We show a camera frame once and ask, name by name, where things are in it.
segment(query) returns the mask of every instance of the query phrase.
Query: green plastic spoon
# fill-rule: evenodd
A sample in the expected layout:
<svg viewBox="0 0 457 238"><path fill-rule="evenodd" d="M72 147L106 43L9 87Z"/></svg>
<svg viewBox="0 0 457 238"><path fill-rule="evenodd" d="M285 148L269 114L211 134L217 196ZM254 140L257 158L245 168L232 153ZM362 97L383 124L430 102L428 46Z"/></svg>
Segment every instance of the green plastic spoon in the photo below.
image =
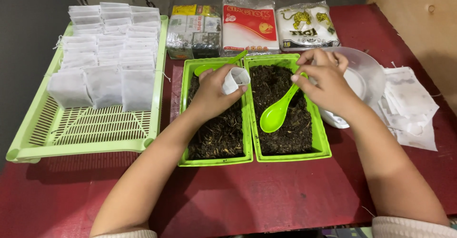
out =
<svg viewBox="0 0 457 238"><path fill-rule="evenodd" d="M280 100L265 109L260 117L260 128L264 132L272 133L283 125L290 100L292 100L297 91L298 86L292 84L288 92Z"/></svg>
<svg viewBox="0 0 457 238"><path fill-rule="evenodd" d="M236 57L230 59L229 61L227 61L227 63L224 63L224 64L234 64L236 61L238 61L239 59L244 57L246 54L248 54L248 51L244 50L243 52L238 54ZM210 68L212 68L213 70L216 70L216 69L220 68L221 66L223 66L224 64L221 64L221 65L202 65L202 66L197 67L197 69L195 69L194 74L196 76L199 76L201 73L203 73L204 71L206 71L206 70L208 70Z"/></svg>

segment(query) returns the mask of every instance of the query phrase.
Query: red tablecloth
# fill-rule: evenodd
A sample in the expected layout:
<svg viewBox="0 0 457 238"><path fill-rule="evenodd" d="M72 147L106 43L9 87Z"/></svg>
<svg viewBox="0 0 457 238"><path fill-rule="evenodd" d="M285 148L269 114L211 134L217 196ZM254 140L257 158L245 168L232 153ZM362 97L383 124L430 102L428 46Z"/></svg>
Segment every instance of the red tablecloth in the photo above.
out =
<svg viewBox="0 0 457 238"><path fill-rule="evenodd" d="M331 8L342 44L368 49L381 65L410 66L431 95L440 94L401 37L374 5ZM183 61L166 61L162 127L179 110ZM457 214L457 118L442 96L433 119L438 152L404 147L442 202ZM203 238L365 223L374 212L350 130L328 125L333 157L224 167L177 167L150 226L163 237ZM0 176L2 237L87 237L106 195L136 159L134 152L7 163Z"/></svg>

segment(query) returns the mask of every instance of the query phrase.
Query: sleeve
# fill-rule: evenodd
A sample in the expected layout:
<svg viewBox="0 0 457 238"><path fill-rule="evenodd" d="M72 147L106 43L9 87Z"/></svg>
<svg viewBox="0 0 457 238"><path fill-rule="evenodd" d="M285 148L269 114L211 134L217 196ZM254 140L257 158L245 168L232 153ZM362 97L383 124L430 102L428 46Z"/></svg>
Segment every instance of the sleeve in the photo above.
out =
<svg viewBox="0 0 457 238"><path fill-rule="evenodd" d="M457 238L450 227L394 217L374 218L372 232L374 238Z"/></svg>
<svg viewBox="0 0 457 238"><path fill-rule="evenodd" d="M94 238L157 238L157 234L151 230L138 230L128 233L104 234Z"/></svg>

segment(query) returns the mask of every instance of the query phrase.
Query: stack of tea bags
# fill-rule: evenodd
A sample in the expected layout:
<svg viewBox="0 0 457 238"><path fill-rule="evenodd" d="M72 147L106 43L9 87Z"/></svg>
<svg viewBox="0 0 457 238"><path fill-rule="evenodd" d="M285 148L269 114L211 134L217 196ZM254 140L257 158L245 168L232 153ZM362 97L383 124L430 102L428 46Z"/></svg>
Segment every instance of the stack of tea bags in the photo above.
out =
<svg viewBox="0 0 457 238"><path fill-rule="evenodd" d="M157 8L100 2L70 6L73 36L58 43L61 69L48 92L62 108L123 105L123 111L149 111L159 47Z"/></svg>
<svg viewBox="0 0 457 238"><path fill-rule="evenodd" d="M436 151L432 118L439 106L410 67L386 68L386 89L378 102L382 118L397 141Z"/></svg>

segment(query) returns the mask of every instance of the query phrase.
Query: green plastic container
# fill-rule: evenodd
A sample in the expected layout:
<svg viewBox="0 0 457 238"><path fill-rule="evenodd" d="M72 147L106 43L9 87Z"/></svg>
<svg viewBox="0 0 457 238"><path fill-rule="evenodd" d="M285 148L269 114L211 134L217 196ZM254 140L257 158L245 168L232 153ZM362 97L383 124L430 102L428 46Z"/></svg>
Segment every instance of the green plastic container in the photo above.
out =
<svg viewBox="0 0 457 238"><path fill-rule="evenodd" d="M249 56L244 58L244 67L249 72L250 67L254 66L282 66L287 67L295 72L298 66L295 62L299 59L300 54L280 54L280 55L265 55L265 56ZM323 127L322 119L320 118L319 110L316 104L312 103L305 95L308 112L311 113L311 127L313 129L313 144L312 153L281 155L281 156L264 156L260 149L259 132L257 130L257 121L255 119L254 102L252 98L252 89L249 85L246 91L249 104L250 120L252 136L254 137L255 156L259 162L287 162L327 158L332 156L330 145L328 144L327 135Z"/></svg>
<svg viewBox="0 0 457 238"><path fill-rule="evenodd" d="M199 59L199 60L186 60L184 62L184 71L182 73L182 87L181 87L181 103L179 113L181 114L188 106L188 93L191 86L191 78L194 70L206 64L223 64L231 58L213 58L213 59ZM243 152L244 157L233 157L225 159L200 159L200 160L187 160L189 149L186 148L178 165L180 167L208 167L208 166L222 166L252 162L254 156L252 153L252 136L251 126L249 120L249 106L247 104L246 94L241 97L241 117L243 118Z"/></svg>
<svg viewBox="0 0 457 238"><path fill-rule="evenodd" d="M160 16L156 69L164 71L168 17ZM70 23L64 36L72 36ZM96 153L142 152L160 129L164 76L157 72L151 112L122 112L122 106L61 109L46 91L52 73L59 70L63 50L58 48L37 94L6 154L11 162L37 163L42 157Z"/></svg>

